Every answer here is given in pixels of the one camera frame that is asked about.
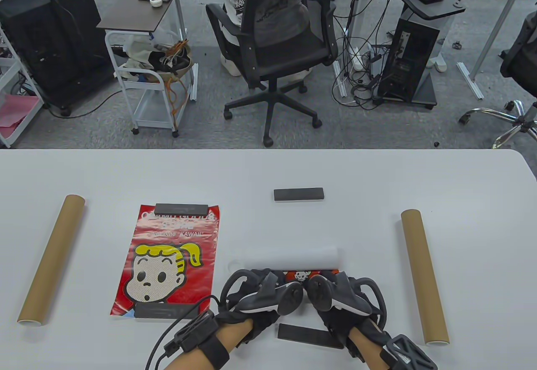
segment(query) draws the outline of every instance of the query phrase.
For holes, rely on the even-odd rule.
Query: office chair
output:
[[[265,134],[263,145],[270,148],[274,141],[270,138],[270,126],[274,105],[281,103],[312,119],[314,128],[319,128],[322,121],[312,109],[287,96],[287,92],[299,88],[300,93],[307,92],[303,81],[278,88],[278,78],[301,72],[320,63],[331,65],[338,55],[336,35],[334,34],[333,15],[336,6],[331,0],[302,0],[308,8],[309,27],[298,36],[285,42],[260,47],[256,41],[255,21],[259,20],[259,11],[267,3],[275,0],[245,0],[240,27],[234,25],[224,10],[216,4],[206,6],[209,21],[213,27],[218,46],[227,60],[235,63],[246,80],[249,89],[260,88],[263,92],[227,103],[224,118],[232,119],[230,109],[267,102]],[[224,37],[220,24],[238,38],[239,47],[230,44]],[[268,90],[261,84],[268,81]]]
[[[537,12],[526,16],[516,42],[504,58],[500,72],[506,78],[512,77],[524,90],[537,98]],[[537,102],[533,102],[527,112],[520,100],[507,102],[504,109],[507,111],[516,109],[517,115],[509,115],[492,109],[472,109],[466,111],[460,117],[459,122],[465,125],[473,113],[485,113],[510,122],[513,127],[496,138],[493,149],[502,147],[518,132],[527,133],[537,141],[537,122],[535,121]]]

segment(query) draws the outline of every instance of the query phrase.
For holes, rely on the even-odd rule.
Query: yellow hair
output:
[[[159,244],[159,245],[146,245],[140,244],[134,250],[136,255],[149,255],[150,257],[169,257],[175,254],[175,261],[177,262],[177,273],[182,274],[185,271],[185,259],[182,256],[181,250],[185,250],[190,257],[190,265],[201,266],[201,250],[198,244],[186,243],[180,245],[179,248],[173,245]]]

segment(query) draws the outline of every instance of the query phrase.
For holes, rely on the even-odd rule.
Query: brown cardboard tube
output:
[[[35,326],[44,323],[75,241],[85,202],[78,195],[68,195],[65,198],[19,314],[18,323]]]
[[[438,293],[435,271],[429,254],[422,215],[416,209],[401,214],[404,238],[407,242],[408,258],[422,320],[422,330],[427,345],[447,345],[446,320]]]

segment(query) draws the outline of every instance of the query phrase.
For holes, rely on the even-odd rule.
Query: chair base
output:
[[[253,94],[252,96],[244,97],[242,99],[235,100],[234,102],[226,103],[226,106],[224,107],[224,118],[226,120],[230,120],[233,118],[233,114],[230,109],[249,106],[261,102],[267,102],[267,117],[265,121],[265,134],[263,136],[263,145],[265,145],[265,147],[267,148],[270,148],[272,145],[274,145],[274,141],[270,137],[270,126],[272,123],[272,114],[274,113],[274,106],[276,105],[276,103],[281,103],[284,106],[290,107],[293,110],[296,110],[305,115],[309,115],[311,117],[311,125],[314,128],[319,128],[320,126],[322,126],[323,123],[317,117],[317,112],[307,108],[305,105],[297,102],[296,100],[286,95],[287,92],[295,88],[299,88],[299,93],[306,93],[308,89],[306,88],[304,81],[295,82],[287,86],[283,86],[279,89],[276,80],[271,80],[268,83],[269,87],[267,91]]]
[[[488,114],[493,117],[499,118],[500,120],[510,122],[513,127],[507,132],[500,135],[498,138],[496,138],[493,143],[492,149],[501,148],[518,132],[527,133],[529,134],[529,136],[531,136],[534,140],[537,141],[537,121],[535,121],[535,117],[537,116],[537,102],[534,102],[527,112],[524,111],[524,105],[520,100],[512,100],[510,102],[507,102],[504,108],[507,111],[512,111],[513,109],[516,109],[518,116],[509,115],[492,109],[472,109],[466,111],[466,113],[464,113],[462,117],[459,118],[459,123],[461,123],[462,125],[466,125],[466,123],[468,123],[468,121],[470,120],[470,116],[474,113]]]

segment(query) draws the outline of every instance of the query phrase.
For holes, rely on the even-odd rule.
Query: pink paper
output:
[[[38,102],[37,96],[6,94],[5,103],[0,107],[0,128],[12,127],[21,122]]]

